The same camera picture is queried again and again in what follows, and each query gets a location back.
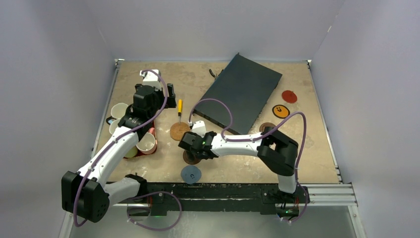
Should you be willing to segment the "dark wooden coaster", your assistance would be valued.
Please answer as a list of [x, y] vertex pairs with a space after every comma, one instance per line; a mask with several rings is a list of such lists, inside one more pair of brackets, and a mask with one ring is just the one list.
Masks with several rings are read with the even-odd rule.
[[183, 152], [183, 160], [189, 164], [189, 165], [196, 165], [198, 164], [201, 160], [196, 158], [191, 152], [189, 151], [184, 151]]
[[271, 123], [271, 122], [264, 122], [264, 123], [262, 123], [261, 125], [260, 125], [260, 127], [259, 127], [259, 131], [260, 132], [264, 132], [264, 130], [265, 130], [265, 128], [266, 127], [276, 127], [276, 125], [275, 124], [273, 124], [273, 123]]

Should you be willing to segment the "orange smiley coaster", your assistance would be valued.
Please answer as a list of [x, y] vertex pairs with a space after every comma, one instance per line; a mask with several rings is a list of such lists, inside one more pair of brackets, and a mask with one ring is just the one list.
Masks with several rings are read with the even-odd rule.
[[290, 110], [285, 105], [275, 105], [272, 108], [272, 113], [279, 119], [285, 119], [290, 115]]

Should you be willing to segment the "red round coaster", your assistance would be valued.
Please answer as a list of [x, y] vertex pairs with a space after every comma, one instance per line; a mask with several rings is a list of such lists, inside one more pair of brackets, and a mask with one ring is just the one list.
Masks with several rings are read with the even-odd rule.
[[297, 99], [298, 99], [297, 95], [291, 90], [283, 91], [281, 96], [282, 96], [282, 99], [289, 104], [293, 104], [297, 102]]

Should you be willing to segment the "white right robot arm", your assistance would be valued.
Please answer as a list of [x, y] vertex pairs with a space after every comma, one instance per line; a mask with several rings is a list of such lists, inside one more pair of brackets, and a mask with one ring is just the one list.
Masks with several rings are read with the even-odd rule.
[[266, 127], [263, 132], [247, 135], [225, 135], [233, 125], [233, 115], [229, 115], [229, 125], [221, 133], [207, 131], [203, 121], [192, 122], [195, 108], [190, 110], [188, 126], [180, 139], [179, 147], [184, 150], [185, 161], [193, 164], [201, 160], [223, 156], [241, 155], [258, 157], [278, 178], [278, 195], [285, 202], [298, 194], [296, 169], [302, 155], [303, 145], [298, 144], [278, 129], [291, 116], [275, 127]]

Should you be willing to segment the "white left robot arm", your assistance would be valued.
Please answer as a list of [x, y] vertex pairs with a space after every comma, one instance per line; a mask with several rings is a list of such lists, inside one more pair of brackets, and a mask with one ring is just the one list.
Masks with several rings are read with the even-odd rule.
[[152, 128], [153, 120], [164, 108], [175, 108], [173, 84], [167, 92], [156, 87], [136, 84], [133, 103], [118, 122], [114, 134], [103, 148], [77, 172], [67, 171], [61, 179], [63, 210], [91, 222], [100, 221], [109, 206], [131, 198], [141, 203], [148, 196], [147, 181], [141, 176], [126, 175], [108, 184], [108, 178], [123, 157]]

